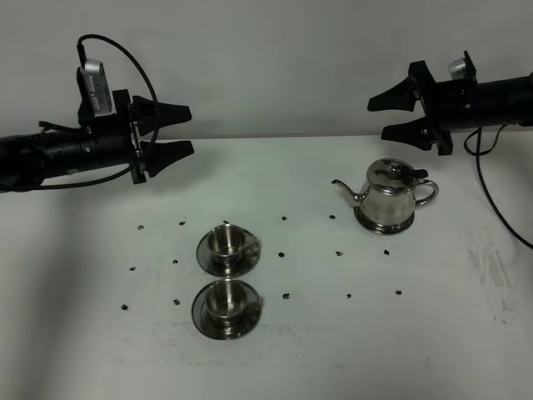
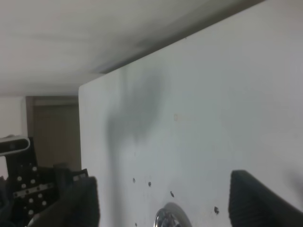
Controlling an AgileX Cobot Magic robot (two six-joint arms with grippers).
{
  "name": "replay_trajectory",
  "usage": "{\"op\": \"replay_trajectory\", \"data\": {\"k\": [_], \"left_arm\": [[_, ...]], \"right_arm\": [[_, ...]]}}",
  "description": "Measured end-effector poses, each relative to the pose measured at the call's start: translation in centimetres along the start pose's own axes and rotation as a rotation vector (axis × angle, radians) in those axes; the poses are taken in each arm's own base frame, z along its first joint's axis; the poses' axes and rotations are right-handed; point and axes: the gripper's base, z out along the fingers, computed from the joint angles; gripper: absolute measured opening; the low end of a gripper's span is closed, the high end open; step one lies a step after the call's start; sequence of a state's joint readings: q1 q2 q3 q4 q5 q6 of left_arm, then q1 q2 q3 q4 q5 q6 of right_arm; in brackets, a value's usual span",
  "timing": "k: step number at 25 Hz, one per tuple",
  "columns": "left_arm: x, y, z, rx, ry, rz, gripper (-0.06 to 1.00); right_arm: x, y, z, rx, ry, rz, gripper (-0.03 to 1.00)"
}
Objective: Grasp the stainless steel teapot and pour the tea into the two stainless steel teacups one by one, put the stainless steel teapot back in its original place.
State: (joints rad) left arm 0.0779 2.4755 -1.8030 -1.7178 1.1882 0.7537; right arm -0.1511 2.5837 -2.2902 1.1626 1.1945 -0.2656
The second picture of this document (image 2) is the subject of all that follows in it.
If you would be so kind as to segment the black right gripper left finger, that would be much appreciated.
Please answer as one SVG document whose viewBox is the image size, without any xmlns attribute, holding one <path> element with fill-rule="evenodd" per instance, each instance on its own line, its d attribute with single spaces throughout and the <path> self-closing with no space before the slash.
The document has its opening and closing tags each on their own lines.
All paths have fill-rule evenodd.
<svg viewBox="0 0 303 227">
<path fill-rule="evenodd" d="M 95 177 L 60 177 L 60 198 L 38 214 L 31 227 L 97 227 L 100 221 Z"/>
</svg>

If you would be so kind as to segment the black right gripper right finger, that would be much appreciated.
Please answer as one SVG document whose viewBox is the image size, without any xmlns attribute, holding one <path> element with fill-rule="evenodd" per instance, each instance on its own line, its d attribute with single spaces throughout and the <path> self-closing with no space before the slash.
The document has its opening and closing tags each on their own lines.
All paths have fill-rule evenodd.
<svg viewBox="0 0 303 227">
<path fill-rule="evenodd" d="M 303 213 L 245 170 L 231 173 L 228 213 L 233 227 L 301 227 Z"/>
</svg>

